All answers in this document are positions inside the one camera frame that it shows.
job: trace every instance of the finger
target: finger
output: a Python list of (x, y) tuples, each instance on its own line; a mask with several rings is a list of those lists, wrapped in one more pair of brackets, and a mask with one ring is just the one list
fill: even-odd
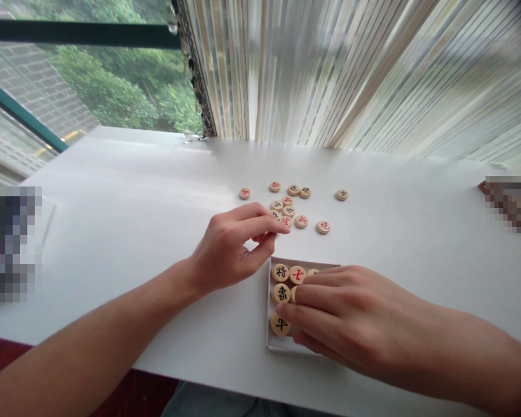
[(276, 313), (329, 348), (337, 350), (340, 346), (339, 335), (341, 334), (340, 328), (343, 327), (343, 324), (338, 317), (312, 307), (290, 303), (278, 304)]
[(289, 229), (271, 215), (263, 215), (237, 222), (237, 233), (246, 242), (266, 232), (289, 233)]
[(321, 355), (326, 356), (327, 358), (332, 359), (333, 361), (338, 362), (341, 365), (344, 365), (347, 368), (354, 367), (354, 364), (351, 361), (348, 361), (346, 358), (344, 358), (342, 355), (340, 355), (338, 352), (330, 349), (323, 343), (316, 340), (314, 337), (309, 335), (308, 333), (305, 333), (303, 330), (298, 330), (295, 335), (293, 335), (293, 341), (297, 343), (298, 345), (302, 345), (306, 347), (307, 349), (312, 350), (314, 353), (318, 353)]
[(337, 288), (303, 283), (295, 290), (295, 303), (340, 316), (340, 311), (346, 306), (339, 302), (339, 291)]
[(254, 248), (251, 252), (245, 254), (245, 268), (254, 274), (266, 262), (268, 258), (274, 253), (275, 233), (267, 233), (262, 242)]
[(250, 203), (222, 213), (225, 218), (240, 221), (262, 215), (270, 215), (270, 210), (260, 203)]
[(265, 235), (258, 235), (258, 236), (252, 237), (251, 240), (253, 242), (260, 243), (260, 242), (262, 242), (262, 239), (264, 239), (264, 237), (265, 237)]
[(316, 275), (311, 275), (305, 278), (303, 285), (317, 285), (325, 287), (345, 287), (351, 284), (350, 281), (344, 279), (344, 275), (340, 273), (319, 272)]

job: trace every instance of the white table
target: white table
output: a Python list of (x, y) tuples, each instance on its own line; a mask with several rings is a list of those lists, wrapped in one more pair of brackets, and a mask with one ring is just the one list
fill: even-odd
[[(98, 128), (24, 183), (56, 209), (43, 278), (27, 302), (0, 305), (0, 337), (41, 342), (190, 255), (212, 215), (245, 203), (241, 187), (252, 190), (247, 202), (269, 204), (277, 180), (312, 188), (296, 208), (313, 227), (280, 236), (275, 255), (365, 265), (521, 339), (521, 234), (476, 187), (491, 173), (484, 163)], [(333, 197), (339, 188), (348, 201)], [(314, 230), (321, 219), (333, 225), (326, 236)], [(189, 307), (135, 368), (358, 417), (480, 415), (326, 359), (268, 352), (266, 276), (264, 267)]]

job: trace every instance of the left hand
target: left hand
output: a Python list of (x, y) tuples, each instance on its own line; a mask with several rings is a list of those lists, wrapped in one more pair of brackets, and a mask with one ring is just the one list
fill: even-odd
[[(225, 288), (253, 275), (274, 253), (277, 233), (289, 229), (259, 203), (246, 204), (211, 218), (203, 239), (184, 262), (188, 284), (202, 294)], [(243, 244), (253, 239), (249, 251)]]

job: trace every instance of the tree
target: tree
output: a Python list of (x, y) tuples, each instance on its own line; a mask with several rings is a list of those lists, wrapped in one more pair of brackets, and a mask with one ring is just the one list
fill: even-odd
[(101, 124), (136, 129), (156, 124), (158, 112), (141, 89), (106, 71), (86, 51), (60, 46), (50, 61)]
[(190, 84), (168, 85), (158, 98), (160, 116), (165, 117), (177, 131), (197, 132), (203, 129), (201, 116), (195, 111), (195, 97)]
[[(163, 0), (4, 0), (20, 19), (166, 22)], [(42, 45), (41, 50), (100, 123), (166, 131), (202, 130), (179, 50)]]

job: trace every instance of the striped curtain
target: striped curtain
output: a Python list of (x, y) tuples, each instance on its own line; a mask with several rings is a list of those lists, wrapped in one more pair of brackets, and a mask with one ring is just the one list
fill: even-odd
[(521, 169), (521, 2), (180, 0), (218, 136)]

